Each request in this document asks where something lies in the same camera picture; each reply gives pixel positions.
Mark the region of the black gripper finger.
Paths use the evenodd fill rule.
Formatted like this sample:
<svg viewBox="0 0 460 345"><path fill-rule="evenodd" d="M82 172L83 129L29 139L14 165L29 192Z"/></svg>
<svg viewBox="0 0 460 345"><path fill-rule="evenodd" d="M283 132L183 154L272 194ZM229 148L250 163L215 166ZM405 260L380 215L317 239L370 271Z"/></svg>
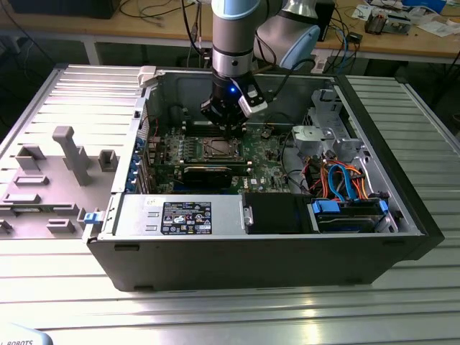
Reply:
<svg viewBox="0 0 460 345"><path fill-rule="evenodd" d="M245 129L245 123L248 118L237 103L233 103L229 107L229 136L231 138L240 138Z"/></svg>
<svg viewBox="0 0 460 345"><path fill-rule="evenodd" d="M220 129L222 135L229 139L231 134L231 125L229 122L229 116L217 109L212 101L205 101L200 105L201 114L204 115L213 125Z"/></svg>

